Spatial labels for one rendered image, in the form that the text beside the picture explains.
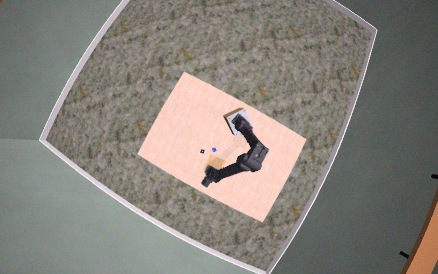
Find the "tan flat mat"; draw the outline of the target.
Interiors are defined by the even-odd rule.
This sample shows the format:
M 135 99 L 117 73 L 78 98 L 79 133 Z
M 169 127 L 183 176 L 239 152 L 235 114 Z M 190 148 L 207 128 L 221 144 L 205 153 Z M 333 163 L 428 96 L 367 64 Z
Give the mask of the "tan flat mat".
M 214 167 L 216 169 L 221 169 L 221 168 L 224 167 L 225 163 L 226 163 L 225 160 L 210 154 L 210 156 L 208 158 L 208 161 L 207 161 L 207 163 L 206 163 L 206 165 L 204 167 L 204 170 L 206 169 L 206 167 L 208 165 L 211 165 L 212 167 Z

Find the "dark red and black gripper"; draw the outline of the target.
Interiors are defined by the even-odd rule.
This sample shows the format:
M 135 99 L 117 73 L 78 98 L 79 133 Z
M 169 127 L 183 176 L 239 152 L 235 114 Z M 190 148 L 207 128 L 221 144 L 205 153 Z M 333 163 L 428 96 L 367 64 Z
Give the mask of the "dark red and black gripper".
M 210 169 L 213 169 L 213 170 L 218 170 L 218 169 L 216 169 L 216 168 L 212 167 L 211 165 L 208 165 L 208 166 L 206 167 L 206 169 L 205 169 L 204 173 L 206 173 L 206 172 L 207 172 L 207 171 L 209 171 Z

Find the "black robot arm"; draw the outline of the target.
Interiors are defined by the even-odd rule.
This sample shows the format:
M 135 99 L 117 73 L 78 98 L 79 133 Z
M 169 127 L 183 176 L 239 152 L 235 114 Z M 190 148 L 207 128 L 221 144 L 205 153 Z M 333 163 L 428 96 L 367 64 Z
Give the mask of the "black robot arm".
M 248 150 L 247 153 L 243 153 L 239 155 L 235 163 L 232 163 L 218 170 L 210 169 L 209 171 L 207 171 L 205 174 L 207 177 L 205 176 L 201 182 L 201 184 L 204 187 L 208 188 L 208 186 L 212 182 L 218 183 L 224 178 L 242 172 L 250 171 L 253 173 L 259 171 L 262 168 L 262 163 L 269 152 L 269 148 L 266 147 L 264 144 L 262 144 L 261 141 L 255 135 L 253 136 L 253 132 L 251 132 L 251 130 L 248 129 L 248 127 L 250 127 L 253 131 L 253 127 L 251 127 L 251 124 L 249 124 L 249 122 L 245 120 L 246 119 L 243 116 L 237 114 L 231 122 L 235 125 L 235 129 L 241 132 L 241 134 L 244 136 L 244 138 L 246 139 L 247 143 L 250 146 L 250 149 Z M 248 124 L 246 124 L 246 122 Z M 256 140 L 258 140 L 259 142 L 256 142 Z M 239 163 L 240 165 L 237 163 Z

